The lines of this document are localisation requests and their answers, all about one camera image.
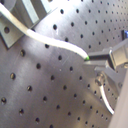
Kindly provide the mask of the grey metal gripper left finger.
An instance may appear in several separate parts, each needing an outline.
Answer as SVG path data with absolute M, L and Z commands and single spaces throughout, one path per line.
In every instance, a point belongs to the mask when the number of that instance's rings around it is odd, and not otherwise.
M 122 76 L 116 72 L 116 68 L 126 63 L 128 63 L 128 38 L 114 47 L 90 53 L 89 60 L 84 62 L 85 65 L 94 66 L 96 73 L 104 73 L 115 83 L 122 80 Z

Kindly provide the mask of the blurred white gripper right finger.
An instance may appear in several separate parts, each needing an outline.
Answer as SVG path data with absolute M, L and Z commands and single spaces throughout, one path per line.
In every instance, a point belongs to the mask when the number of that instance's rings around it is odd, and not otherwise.
M 128 128 L 128 72 L 108 128 Z

